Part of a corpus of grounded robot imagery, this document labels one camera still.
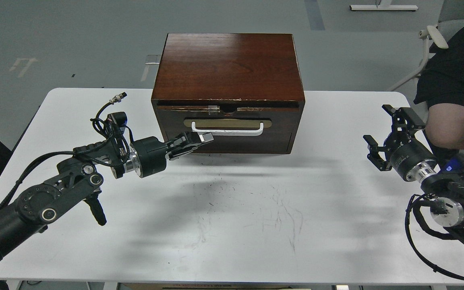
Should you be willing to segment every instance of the white handle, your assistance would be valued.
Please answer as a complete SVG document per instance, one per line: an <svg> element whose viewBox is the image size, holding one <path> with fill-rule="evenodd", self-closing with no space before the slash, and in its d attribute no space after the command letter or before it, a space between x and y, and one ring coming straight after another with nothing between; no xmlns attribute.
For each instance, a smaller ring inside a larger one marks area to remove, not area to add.
<svg viewBox="0 0 464 290"><path fill-rule="evenodd" d="M197 128L195 121L192 121L191 129L197 133L212 133L213 136L259 136L263 133L264 123L259 123L257 130L202 130Z"/></svg>
<svg viewBox="0 0 464 290"><path fill-rule="evenodd" d="M444 50L449 48L449 45L445 41L445 38L443 37L443 35L441 35L440 31L438 30L438 28L436 28L436 26L428 25L427 26L427 32L429 33L429 35L433 39L436 46L438 46L439 48L442 48Z"/></svg>

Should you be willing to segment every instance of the box lid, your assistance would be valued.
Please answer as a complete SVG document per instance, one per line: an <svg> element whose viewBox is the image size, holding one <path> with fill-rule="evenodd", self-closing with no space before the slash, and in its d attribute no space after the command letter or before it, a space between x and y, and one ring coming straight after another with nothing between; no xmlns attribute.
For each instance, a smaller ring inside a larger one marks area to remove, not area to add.
<svg viewBox="0 0 464 290"><path fill-rule="evenodd" d="M170 33L151 98L303 102L293 36Z"/></svg>

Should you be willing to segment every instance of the wooden drawer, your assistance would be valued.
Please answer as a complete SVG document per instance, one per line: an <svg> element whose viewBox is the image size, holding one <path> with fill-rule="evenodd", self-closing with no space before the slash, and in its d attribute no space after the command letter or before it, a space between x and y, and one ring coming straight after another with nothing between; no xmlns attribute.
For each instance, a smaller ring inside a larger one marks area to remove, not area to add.
<svg viewBox="0 0 464 290"><path fill-rule="evenodd" d="M169 34L151 102L164 139L213 132L197 152L290 153L305 103L292 36Z"/></svg>

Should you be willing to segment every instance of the drawer handle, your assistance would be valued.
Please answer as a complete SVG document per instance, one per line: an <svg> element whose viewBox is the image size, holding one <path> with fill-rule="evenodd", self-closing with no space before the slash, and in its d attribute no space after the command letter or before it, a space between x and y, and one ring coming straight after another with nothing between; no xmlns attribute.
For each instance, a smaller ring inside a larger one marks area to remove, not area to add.
<svg viewBox="0 0 464 290"><path fill-rule="evenodd" d="M197 128L195 121L191 122L191 129L197 133L212 133L214 136L259 136L263 133L264 123L259 123L257 130L202 130Z"/></svg>

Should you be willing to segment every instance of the white table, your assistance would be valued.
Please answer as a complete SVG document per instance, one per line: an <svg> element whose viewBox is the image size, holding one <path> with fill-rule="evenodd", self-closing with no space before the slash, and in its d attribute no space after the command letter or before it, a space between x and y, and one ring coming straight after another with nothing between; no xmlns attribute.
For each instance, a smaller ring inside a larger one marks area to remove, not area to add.
<svg viewBox="0 0 464 290"><path fill-rule="evenodd" d="M35 157L94 143L89 119L115 94L136 139L162 138L148 89L55 89L44 100L0 178L0 200ZM100 195L108 223L85 203L0 262L0 279L120 282L464 285L434 273L411 250L404 211L419 184L379 172L364 134L382 143L407 106L396 92L306 92L289 155L193 154L165 171L115 180ZM54 157L20 190L57 174ZM423 254L464 275L464 246L412 225Z"/></svg>

